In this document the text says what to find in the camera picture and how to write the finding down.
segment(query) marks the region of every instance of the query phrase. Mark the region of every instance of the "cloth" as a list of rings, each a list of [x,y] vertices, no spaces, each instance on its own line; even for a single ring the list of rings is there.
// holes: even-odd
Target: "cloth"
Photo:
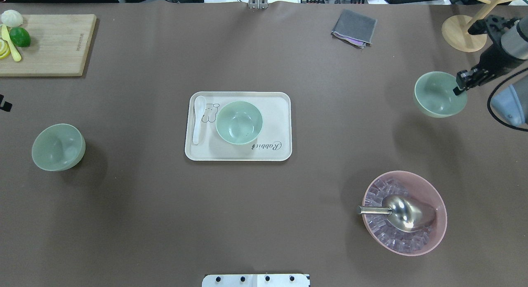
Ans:
[[[377,19],[344,9],[332,29],[332,35],[362,49],[366,44],[372,44],[376,24]]]

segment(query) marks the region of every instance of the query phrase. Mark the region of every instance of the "pink bowl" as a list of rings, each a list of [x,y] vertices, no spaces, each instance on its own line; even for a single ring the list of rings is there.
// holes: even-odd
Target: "pink bowl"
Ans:
[[[443,236],[446,234],[447,230],[447,211],[446,211],[446,205],[443,203],[442,197],[434,189],[434,187],[424,178],[417,174],[413,174],[412,172],[408,171],[390,171],[386,172],[385,174],[382,174],[381,176],[378,176],[375,178],[375,180],[370,183],[368,186],[368,189],[365,192],[365,196],[363,197],[362,205],[365,205],[365,199],[366,199],[366,193],[374,184],[374,182],[378,179],[381,179],[383,181],[388,180],[389,178],[394,178],[402,183],[402,185],[409,191],[409,197],[416,199],[418,201],[421,201],[425,204],[428,204],[436,209],[436,219],[432,223],[432,231],[429,234],[429,242],[427,245],[424,245],[423,248],[420,250],[416,250],[411,253],[402,253],[395,251],[382,242],[378,240],[378,238],[374,235],[370,227],[368,226],[366,216],[363,215],[363,222],[365,223],[365,227],[370,233],[370,235],[383,247],[390,250],[391,252],[397,253],[399,255],[404,256],[419,256],[424,255],[425,253],[428,253],[432,251],[443,239]]]

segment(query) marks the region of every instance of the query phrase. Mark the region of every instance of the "clear plastic ice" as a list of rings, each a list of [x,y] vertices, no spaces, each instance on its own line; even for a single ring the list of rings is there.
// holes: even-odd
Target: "clear plastic ice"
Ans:
[[[385,181],[378,179],[368,188],[365,197],[365,206],[380,207],[383,198],[388,195],[409,195],[409,191],[396,179],[389,178]],[[420,250],[429,242],[431,226],[413,233],[406,233],[394,227],[387,221],[387,217],[380,214],[365,215],[368,227],[376,238],[385,246],[400,253],[411,253]]]

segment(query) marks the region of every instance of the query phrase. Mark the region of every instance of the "garlic bulb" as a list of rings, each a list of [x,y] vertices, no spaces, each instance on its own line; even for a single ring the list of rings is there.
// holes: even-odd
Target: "garlic bulb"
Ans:
[[[3,12],[1,19],[2,23],[11,28],[20,26],[24,22],[22,15],[14,9],[8,9]]]

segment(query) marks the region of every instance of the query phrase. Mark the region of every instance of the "wooden cutting board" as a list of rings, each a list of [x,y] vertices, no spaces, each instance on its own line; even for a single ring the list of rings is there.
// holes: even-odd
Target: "wooden cutting board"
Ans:
[[[0,59],[0,77],[82,76],[96,15],[23,15],[31,45]]]

